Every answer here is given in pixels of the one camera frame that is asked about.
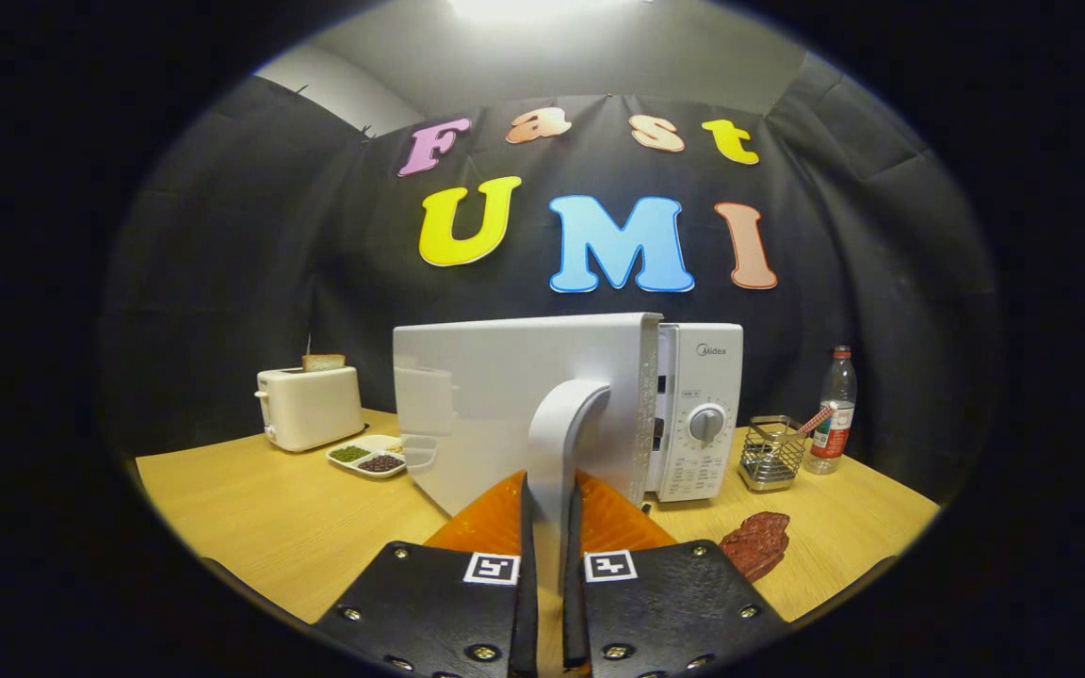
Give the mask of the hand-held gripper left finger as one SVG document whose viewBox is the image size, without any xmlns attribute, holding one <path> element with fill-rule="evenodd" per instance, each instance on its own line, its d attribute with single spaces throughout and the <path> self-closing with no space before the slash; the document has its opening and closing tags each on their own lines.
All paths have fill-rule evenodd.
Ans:
<svg viewBox="0 0 1085 678">
<path fill-rule="evenodd" d="M 425 543 L 390 541 L 315 631 L 401 677 L 534 677 L 538 576 L 526 472 Z"/>
</svg>

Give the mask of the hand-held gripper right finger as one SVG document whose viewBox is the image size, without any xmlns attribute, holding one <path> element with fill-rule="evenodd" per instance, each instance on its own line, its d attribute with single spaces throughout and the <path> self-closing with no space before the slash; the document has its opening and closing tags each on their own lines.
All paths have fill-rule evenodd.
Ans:
<svg viewBox="0 0 1085 678">
<path fill-rule="evenodd" d="M 607 482 L 575 474 L 561 623 L 569 670 L 710 677 L 789 631 L 718 543 L 680 543 Z"/>
</svg>

